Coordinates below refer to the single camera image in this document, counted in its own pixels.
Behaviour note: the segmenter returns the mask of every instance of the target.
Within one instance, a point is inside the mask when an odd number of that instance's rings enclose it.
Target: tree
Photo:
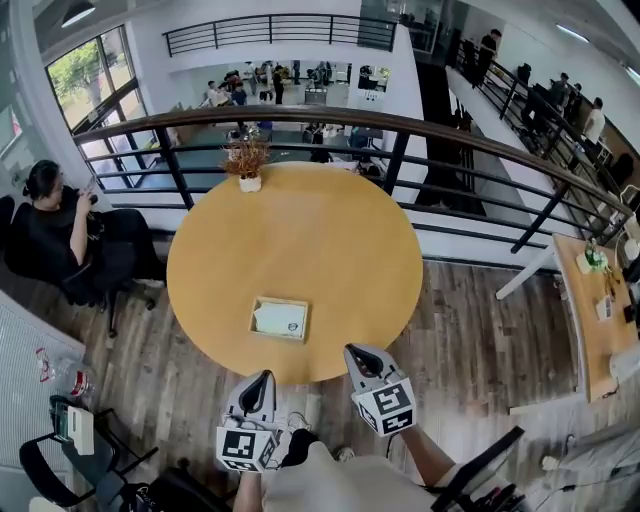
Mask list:
[[[99,63],[98,45],[95,41],[90,41],[49,66],[49,75],[61,103],[82,89],[89,92],[94,107],[100,104]]]

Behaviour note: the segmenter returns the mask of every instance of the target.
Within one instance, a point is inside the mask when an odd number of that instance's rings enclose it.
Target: person's hand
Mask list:
[[[91,190],[81,190],[78,192],[78,203],[76,204],[76,214],[86,216],[91,211]]]

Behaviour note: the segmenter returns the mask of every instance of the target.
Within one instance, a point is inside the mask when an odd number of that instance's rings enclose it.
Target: wooden handrail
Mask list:
[[[382,114],[367,110],[349,108],[322,107],[311,105],[247,105],[242,107],[216,107],[169,112],[155,116],[143,117],[119,123],[97,130],[92,130],[73,137],[76,144],[84,144],[103,140],[124,133],[163,129],[172,126],[190,124],[210,124],[237,121],[289,121],[289,122],[325,122],[346,124],[350,126],[366,126],[396,133],[415,135],[456,142],[477,149],[484,153],[504,158],[524,165],[542,174],[569,183],[593,197],[601,200],[625,215],[633,212],[617,198],[599,190],[583,179],[571,174],[549,161],[520,151],[501,142],[478,137],[469,132],[456,130],[436,123],[419,121],[393,114]]]

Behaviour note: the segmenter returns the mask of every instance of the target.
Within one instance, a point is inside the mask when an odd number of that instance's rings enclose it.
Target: window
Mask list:
[[[51,86],[72,131],[134,78],[122,27],[71,50],[47,67]]]
[[[71,50],[47,67],[51,87],[69,129],[76,135],[147,115],[138,90],[123,27],[116,27]],[[118,135],[82,144],[87,158],[148,149],[155,143],[152,132]],[[156,156],[132,155],[92,162],[101,174],[140,171],[155,164]],[[100,178],[105,189],[135,187],[139,175]]]

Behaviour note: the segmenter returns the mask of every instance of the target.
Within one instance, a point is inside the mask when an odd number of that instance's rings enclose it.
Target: potted plant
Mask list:
[[[580,272],[586,275],[593,270],[596,272],[605,271],[609,266],[609,259],[604,252],[598,249],[596,241],[591,239],[587,242],[584,252],[576,257],[576,263]]]
[[[260,168],[269,159],[268,147],[255,139],[239,140],[227,148],[229,159],[222,168],[233,176],[238,176],[243,192],[257,192],[262,188]]]

